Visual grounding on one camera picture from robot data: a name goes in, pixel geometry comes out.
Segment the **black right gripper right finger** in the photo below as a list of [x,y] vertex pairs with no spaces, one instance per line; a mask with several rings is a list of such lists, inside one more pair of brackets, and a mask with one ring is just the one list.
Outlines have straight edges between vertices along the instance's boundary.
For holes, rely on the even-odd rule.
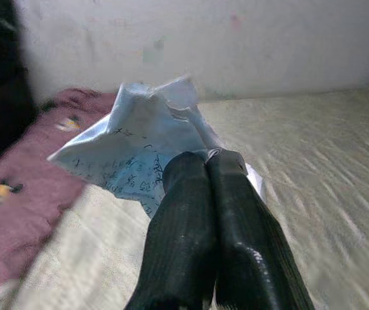
[[315,310],[279,222],[247,178],[243,157],[222,150],[206,163],[220,239],[220,310]]

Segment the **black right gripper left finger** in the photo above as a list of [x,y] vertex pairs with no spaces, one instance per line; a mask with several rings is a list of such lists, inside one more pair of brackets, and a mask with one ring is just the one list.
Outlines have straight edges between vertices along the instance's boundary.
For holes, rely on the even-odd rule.
[[125,310],[208,310],[217,273],[217,232],[204,159],[192,152],[174,157],[164,169],[163,187]]

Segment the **handwritten white paper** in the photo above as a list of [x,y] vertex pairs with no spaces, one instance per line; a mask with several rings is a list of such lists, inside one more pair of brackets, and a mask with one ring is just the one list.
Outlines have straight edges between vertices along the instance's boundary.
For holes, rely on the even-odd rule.
[[226,148],[197,103],[187,77],[158,87],[124,83],[111,112],[53,153],[50,161],[117,198],[138,201],[155,223],[208,218],[200,190],[163,181],[176,156],[191,152],[208,161]]

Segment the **cream quilted mattress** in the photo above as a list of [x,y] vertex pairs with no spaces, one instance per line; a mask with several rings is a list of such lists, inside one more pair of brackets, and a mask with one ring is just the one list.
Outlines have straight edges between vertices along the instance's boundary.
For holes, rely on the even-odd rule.
[[[200,103],[266,185],[316,310],[369,310],[369,90]],[[0,310],[123,310],[149,218],[89,186]]]

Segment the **purple cartoon print quilt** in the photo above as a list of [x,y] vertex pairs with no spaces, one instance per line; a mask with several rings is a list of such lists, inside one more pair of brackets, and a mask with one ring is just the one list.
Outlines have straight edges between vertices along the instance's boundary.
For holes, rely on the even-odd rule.
[[0,158],[0,290],[19,280],[76,201],[85,181],[49,155],[109,113],[115,95],[71,88],[58,93]]

